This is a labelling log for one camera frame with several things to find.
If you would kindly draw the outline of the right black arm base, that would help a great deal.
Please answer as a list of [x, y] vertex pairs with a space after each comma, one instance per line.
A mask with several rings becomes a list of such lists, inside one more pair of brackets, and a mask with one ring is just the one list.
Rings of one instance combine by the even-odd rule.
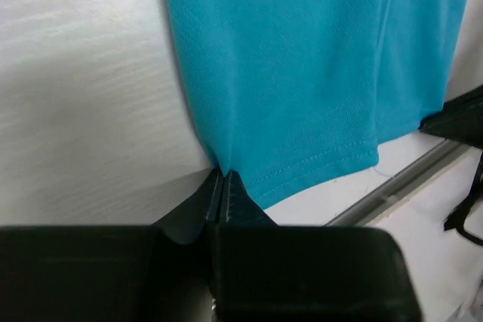
[[482, 247], [482, 238], [468, 232], [465, 228], [470, 212], [480, 202], [482, 202], [482, 156], [480, 156], [469, 194], [449, 213], [443, 224], [443, 230], [445, 232], [454, 230], [463, 239]]

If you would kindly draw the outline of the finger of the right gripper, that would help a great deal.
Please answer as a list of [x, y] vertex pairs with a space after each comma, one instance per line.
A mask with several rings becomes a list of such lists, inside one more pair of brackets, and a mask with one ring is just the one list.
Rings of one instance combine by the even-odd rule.
[[422, 133], [482, 148], [482, 86], [447, 101], [440, 112], [424, 118]]

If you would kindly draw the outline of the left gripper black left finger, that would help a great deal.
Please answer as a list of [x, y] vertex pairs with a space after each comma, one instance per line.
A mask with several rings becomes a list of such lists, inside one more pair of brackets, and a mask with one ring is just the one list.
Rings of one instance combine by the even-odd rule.
[[222, 174], [148, 225], [1, 230], [3, 321], [169, 321], [211, 272], [206, 219]]

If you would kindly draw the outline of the teal t shirt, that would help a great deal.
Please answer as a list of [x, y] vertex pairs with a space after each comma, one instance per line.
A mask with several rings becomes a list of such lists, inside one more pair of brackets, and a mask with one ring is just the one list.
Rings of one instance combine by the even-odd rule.
[[199, 139], [263, 208], [441, 110], [467, 0], [166, 0]]

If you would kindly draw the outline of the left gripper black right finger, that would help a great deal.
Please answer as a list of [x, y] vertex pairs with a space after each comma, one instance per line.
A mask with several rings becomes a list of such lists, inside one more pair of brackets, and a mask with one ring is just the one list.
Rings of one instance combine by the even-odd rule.
[[281, 226], [228, 173], [209, 215], [219, 321], [419, 321], [403, 253], [387, 232]]

